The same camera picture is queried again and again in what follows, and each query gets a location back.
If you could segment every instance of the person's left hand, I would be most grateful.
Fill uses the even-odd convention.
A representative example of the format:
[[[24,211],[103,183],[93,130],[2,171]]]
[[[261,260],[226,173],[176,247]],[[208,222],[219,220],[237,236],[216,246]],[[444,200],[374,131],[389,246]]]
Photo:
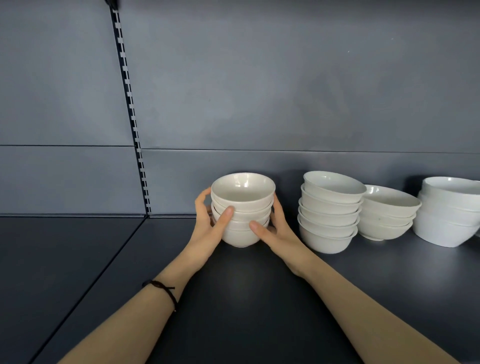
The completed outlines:
[[[211,188],[209,187],[202,191],[195,200],[195,211],[197,213],[195,228],[193,229],[190,241],[182,252],[192,264],[195,272],[204,266],[220,240],[222,240],[223,232],[232,219],[234,212],[233,206],[227,207],[218,218],[216,224],[212,226],[209,215],[211,207],[205,206],[204,203],[210,191]]]

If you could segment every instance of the glossy white bowl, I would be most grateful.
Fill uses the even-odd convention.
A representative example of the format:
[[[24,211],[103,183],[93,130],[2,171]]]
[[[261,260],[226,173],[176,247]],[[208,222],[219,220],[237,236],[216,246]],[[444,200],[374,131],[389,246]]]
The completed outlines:
[[[355,204],[367,190],[365,185],[343,174],[312,170],[303,175],[305,191],[313,197],[338,204]]]
[[[310,232],[313,232],[314,234],[321,235],[321,236],[326,236],[329,238],[347,238],[349,237],[354,230],[356,229],[357,224],[359,223],[359,218],[357,217],[357,220],[349,225],[349,226],[328,226],[328,225],[321,225],[318,223],[315,223],[309,219],[307,219],[305,216],[302,215],[300,212],[299,208],[299,214],[298,214],[298,219],[300,223]]]
[[[455,248],[470,239],[480,226],[456,225],[424,211],[418,211],[413,231],[429,243]]]
[[[357,228],[353,234],[347,238],[328,238],[308,231],[298,219],[300,225],[300,237],[305,245],[319,253],[336,254],[344,251],[352,241],[353,237],[357,235]]]
[[[422,194],[449,206],[480,211],[480,182],[455,177],[429,177],[422,182]]]
[[[355,212],[346,215],[330,215],[330,214],[322,214],[320,212],[312,211],[306,208],[303,204],[301,199],[299,200],[299,209],[303,216],[305,216],[308,220],[313,221],[318,224],[322,225],[330,225],[330,226],[348,226],[355,221],[357,221],[357,217],[361,211],[361,206]]]
[[[260,240],[258,236],[252,230],[230,230],[225,229],[222,239],[227,244],[235,246],[237,248],[245,248],[247,246],[255,244]]]
[[[412,224],[413,222],[411,221],[405,226],[387,226],[372,223],[360,218],[358,228],[361,236],[380,242],[382,240],[396,239],[402,236],[408,229],[411,228]]]
[[[425,211],[442,220],[458,225],[480,225],[480,211],[462,210],[447,205],[445,202],[435,200],[432,197],[424,196],[420,191],[418,199],[422,202],[419,211]]]
[[[366,186],[367,192],[363,195],[363,209],[395,218],[408,218],[415,214],[421,206],[418,198],[405,192],[371,184]]]
[[[215,209],[215,206],[212,202],[212,215],[215,221],[218,221],[218,218],[220,217],[221,214],[218,213],[218,211]],[[259,219],[254,219],[256,220],[260,225],[264,225],[265,222],[270,221],[270,211],[267,211],[265,215],[260,217]],[[227,225],[227,229],[230,230],[237,230],[237,231],[243,231],[243,230],[250,230],[249,224],[251,220],[247,221],[238,221],[238,220],[230,220],[230,222]]]
[[[393,216],[382,215],[376,213],[368,208],[363,208],[360,212],[360,219],[366,220],[373,224],[387,225],[387,226],[405,226],[412,222],[417,214],[413,214],[407,218],[395,218]]]
[[[222,206],[234,206],[235,211],[263,210],[273,201],[275,183],[258,173],[233,173],[220,177],[212,184],[211,197]]]
[[[241,212],[241,211],[235,211],[233,213],[232,220],[236,221],[252,221],[252,220],[258,220],[263,218],[266,214],[270,214],[272,211],[272,205],[273,205],[273,199],[270,202],[270,204],[263,208],[262,210],[258,211],[251,211],[251,212]],[[220,205],[215,198],[212,197],[212,212],[213,210],[216,210],[217,213],[220,215],[225,211],[227,207]]]
[[[361,199],[360,202],[355,204],[336,204],[335,202],[320,200],[306,192],[303,185],[301,186],[301,200],[302,205],[307,209],[330,215],[352,214],[359,209],[363,201],[363,199]]]

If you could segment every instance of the black cord bracelet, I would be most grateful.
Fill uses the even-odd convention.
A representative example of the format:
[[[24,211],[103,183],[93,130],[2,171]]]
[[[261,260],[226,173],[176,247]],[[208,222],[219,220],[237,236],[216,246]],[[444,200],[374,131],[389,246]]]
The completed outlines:
[[[172,302],[173,302],[173,312],[176,312],[177,311],[177,306],[178,306],[178,302],[177,302],[177,299],[175,298],[175,296],[173,295],[173,293],[170,291],[170,290],[174,290],[175,287],[167,287],[165,284],[163,284],[162,282],[159,282],[158,280],[146,280],[145,282],[142,283],[142,287],[145,287],[147,285],[153,285],[157,288],[161,288],[163,289],[166,293],[168,293],[168,295],[170,296],[170,298],[172,299]]]

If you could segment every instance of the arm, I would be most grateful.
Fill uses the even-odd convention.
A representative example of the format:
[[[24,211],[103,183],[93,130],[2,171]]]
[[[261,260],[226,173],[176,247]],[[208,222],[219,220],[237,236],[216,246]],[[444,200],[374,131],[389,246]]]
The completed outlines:
[[[209,193],[208,188],[195,200],[197,219],[187,246],[155,277],[166,286],[175,287],[172,293],[177,301],[189,279],[220,242],[233,215],[233,208],[227,208],[212,228],[204,205]],[[149,284],[75,346],[59,364],[145,363],[173,308],[168,294]]]
[[[365,364],[458,364],[308,249],[288,226],[276,196],[273,206],[275,229],[255,221],[250,228],[315,289]]]

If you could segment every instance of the bowl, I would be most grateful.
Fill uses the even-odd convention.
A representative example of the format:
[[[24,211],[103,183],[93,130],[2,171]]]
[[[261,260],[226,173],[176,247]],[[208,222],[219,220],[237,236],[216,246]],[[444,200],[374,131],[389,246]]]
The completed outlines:
[[[455,177],[429,177],[422,182],[422,195],[449,206],[480,211],[480,182]]]
[[[365,185],[343,174],[312,170],[303,175],[305,191],[321,200],[339,204],[359,202],[367,190]]]
[[[235,211],[263,210],[273,201],[275,183],[258,173],[233,173],[220,177],[210,193],[222,206],[234,206]]]
[[[396,239],[411,228],[413,222],[411,221],[408,225],[405,226],[387,226],[380,225],[377,223],[372,223],[360,218],[358,224],[359,233],[361,236],[374,241],[390,240]]]
[[[336,204],[335,202],[320,200],[306,192],[303,188],[303,185],[301,186],[301,200],[302,205],[307,209],[313,212],[320,212],[322,214],[330,215],[352,214],[359,209],[363,201],[362,199],[360,202],[355,204]]]
[[[363,209],[395,218],[408,218],[414,215],[421,206],[418,198],[405,192],[371,184],[366,186],[367,192],[363,195]]]
[[[480,226],[452,224],[425,211],[419,211],[413,221],[413,232],[429,243],[455,248],[470,239]]]
[[[349,225],[349,226],[328,226],[328,225],[321,225],[318,223],[315,223],[309,219],[307,219],[305,216],[302,215],[300,212],[299,208],[299,214],[298,214],[298,219],[300,223],[310,232],[321,235],[321,236],[326,236],[329,238],[347,238],[349,237],[354,230],[356,229],[357,224],[359,223],[359,218],[357,217],[357,220]]]
[[[266,214],[270,214],[270,211],[272,211],[272,205],[273,205],[273,200],[270,202],[270,204],[258,211],[251,211],[251,212],[241,212],[241,211],[235,211],[233,213],[232,220],[236,221],[252,221],[252,220],[258,220],[263,218]],[[227,207],[222,206],[219,204],[214,198],[212,198],[212,212],[214,210],[217,211],[218,214],[222,214],[223,211],[225,211]]]
[[[413,214],[407,218],[395,218],[393,216],[378,214],[375,211],[363,208],[360,212],[360,219],[366,220],[373,224],[388,225],[388,226],[405,226],[412,222],[417,214]]]
[[[252,230],[230,230],[225,229],[222,239],[227,244],[235,246],[237,248],[245,248],[247,246],[255,244],[260,240]]]
[[[303,242],[309,248],[319,253],[336,254],[344,251],[358,232],[357,227],[355,227],[353,234],[347,238],[329,238],[308,231],[301,224],[300,219],[298,220],[300,225],[300,237],[302,238]]]
[[[422,202],[419,211],[425,211],[441,218],[442,220],[458,225],[480,225],[480,211],[462,210],[460,208],[449,206],[445,202],[424,196],[421,191],[418,198]]]
[[[218,211],[215,209],[215,206],[212,202],[212,215],[214,218],[214,221],[217,222],[218,218],[220,217],[221,214],[218,213]],[[260,225],[265,224],[265,222],[270,221],[270,211],[267,211],[265,215],[260,217],[259,219],[255,219]],[[243,230],[250,230],[249,223],[251,220],[245,220],[245,221],[238,221],[238,220],[230,220],[230,222],[227,225],[227,229],[230,230],[237,230],[237,231],[243,231]]]
[[[308,220],[313,221],[318,224],[322,225],[330,225],[330,226],[348,226],[355,221],[357,221],[357,217],[361,211],[361,206],[355,212],[346,215],[330,215],[330,214],[323,214],[321,212],[315,212],[308,208],[306,208],[303,204],[301,199],[299,200],[299,208],[300,212],[303,216],[305,216]]]

